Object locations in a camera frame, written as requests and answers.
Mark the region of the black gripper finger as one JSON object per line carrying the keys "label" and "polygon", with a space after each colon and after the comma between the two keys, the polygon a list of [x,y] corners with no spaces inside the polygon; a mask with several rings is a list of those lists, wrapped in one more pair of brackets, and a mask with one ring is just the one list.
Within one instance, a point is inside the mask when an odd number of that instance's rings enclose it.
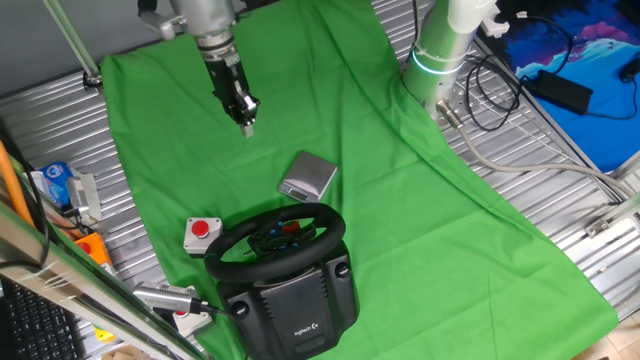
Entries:
{"label": "black gripper finger", "polygon": [[253,125],[256,121],[258,106],[260,102],[249,92],[240,90],[237,93],[239,101],[240,128],[246,138],[254,135]]}
{"label": "black gripper finger", "polygon": [[243,97],[235,97],[227,104],[231,118],[239,125],[242,132],[248,131],[248,105]]}

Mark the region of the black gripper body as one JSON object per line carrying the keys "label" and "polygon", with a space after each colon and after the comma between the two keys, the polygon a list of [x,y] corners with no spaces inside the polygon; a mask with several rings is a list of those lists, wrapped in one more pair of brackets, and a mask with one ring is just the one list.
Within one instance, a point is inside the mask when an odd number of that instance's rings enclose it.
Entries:
{"label": "black gripper body", "polygon": [[248,114],[248,85],[234,46],[203,47],[201,55],[214,86],[214,95],[227,114]]}

